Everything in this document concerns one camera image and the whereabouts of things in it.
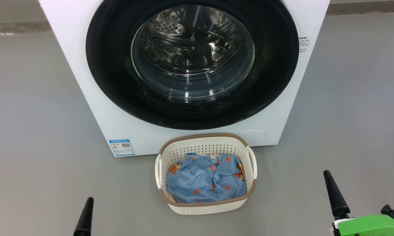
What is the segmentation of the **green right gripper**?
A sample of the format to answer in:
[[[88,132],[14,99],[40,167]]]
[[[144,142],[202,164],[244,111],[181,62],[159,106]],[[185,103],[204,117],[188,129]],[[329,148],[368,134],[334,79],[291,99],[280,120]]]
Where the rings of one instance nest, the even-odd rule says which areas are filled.
[[[350,209],[329,170],[323,171],[329,204],[335,219],[335,236],[394,236],[394,219],[388,215],[349,218]]]

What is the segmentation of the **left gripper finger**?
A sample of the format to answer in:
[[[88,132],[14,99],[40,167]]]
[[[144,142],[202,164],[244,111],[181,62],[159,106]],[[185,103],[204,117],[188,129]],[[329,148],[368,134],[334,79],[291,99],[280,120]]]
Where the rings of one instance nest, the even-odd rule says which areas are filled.
[[[93,215],[94,198],[88,197],[79,221],[75,227],[74,236],[90,236]]]

